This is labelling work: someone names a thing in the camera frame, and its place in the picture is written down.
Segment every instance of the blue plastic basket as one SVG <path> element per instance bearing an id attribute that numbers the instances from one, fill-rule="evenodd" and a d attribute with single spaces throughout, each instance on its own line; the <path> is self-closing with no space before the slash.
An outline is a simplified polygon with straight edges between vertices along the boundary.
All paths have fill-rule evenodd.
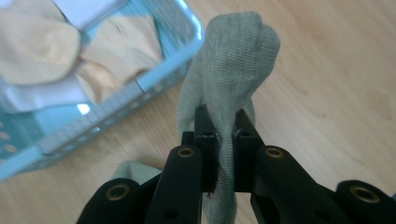
<path id="1" fill-rule="evenodd" d="M 182 0 L 132 0 L 116 14 L 155 19 L 164 60 L 100 105 L 65 105 L 10 115 L 0 110 L 0 180 L 45 168 L 182 79 L 204 28 Z M 82 34 L 86 43 L 97 27 Z"/>

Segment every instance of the wooden floor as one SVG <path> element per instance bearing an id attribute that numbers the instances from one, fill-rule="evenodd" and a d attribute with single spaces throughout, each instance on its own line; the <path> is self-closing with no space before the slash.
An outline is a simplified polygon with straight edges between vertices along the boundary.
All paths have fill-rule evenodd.
<path id="1" fill-rule="evenodd" d="M 202 23 L 255 10 L 281 40 L 253 96 L 264 142 L 317 182 L 359 179 L 396 192 L 396 1 L 188 0 Z M 49 169 L 0 184 L 0 223 L 75 223 L 122 161 L 162 168 L 177 146 L 181 83 Z M 238 194 L 236 223 L 256 223 Z"/>

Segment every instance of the gray sock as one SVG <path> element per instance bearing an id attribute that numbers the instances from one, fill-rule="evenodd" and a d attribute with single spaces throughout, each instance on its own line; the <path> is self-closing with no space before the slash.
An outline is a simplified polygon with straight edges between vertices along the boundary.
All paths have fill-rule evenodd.
<path id="1" fill-rule="evenodd" d="M 194 111 L 206 104 L 219 133 L 219 178 L 213 196 L 204 197 L 208 223 L 233 223 L 232 131 L 235 113 L 244 108 L 254 121 L 251 96 L 274 68 L 279 51 L 275 31 L 254 12 L 214 18 L 205 44 L 194 58 L 177 107 L 177 131 L 193 131 Z"/>

